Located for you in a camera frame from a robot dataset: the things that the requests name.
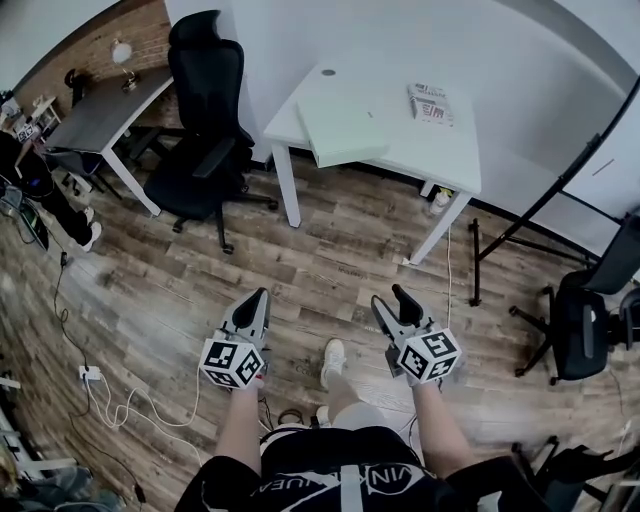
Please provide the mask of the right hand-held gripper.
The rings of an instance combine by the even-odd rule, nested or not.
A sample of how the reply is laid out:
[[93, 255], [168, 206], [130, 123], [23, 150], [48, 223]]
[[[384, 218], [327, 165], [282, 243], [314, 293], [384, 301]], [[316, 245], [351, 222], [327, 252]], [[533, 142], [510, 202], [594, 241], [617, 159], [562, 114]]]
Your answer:
[[[378, 295], [371, 298], [372, 313], [382, 333], [392, 342], [385, 351], [392, 376], [404, 377], [408, 385], [446, 377], [462, 356], [453, 333], [439, 324], [432, 325], [431, 315], [401, 285], [393, 284], [392, 292], [399, 303], [398, 318]], [[396, 340], [401, 335], [401, 325], [424, 329]]]

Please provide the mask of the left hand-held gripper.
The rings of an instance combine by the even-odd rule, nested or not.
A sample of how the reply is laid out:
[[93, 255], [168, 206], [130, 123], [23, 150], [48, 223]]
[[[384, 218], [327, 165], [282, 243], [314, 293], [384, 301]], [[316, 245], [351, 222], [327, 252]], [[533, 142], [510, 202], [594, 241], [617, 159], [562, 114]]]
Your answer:
[[271, 296], [257, 288], [225, 311], [222, 327], [205, 340], [199, 370], [216, 386], [228, 390], [261, 387], [269, 368], [265, 336], [271, 318]]

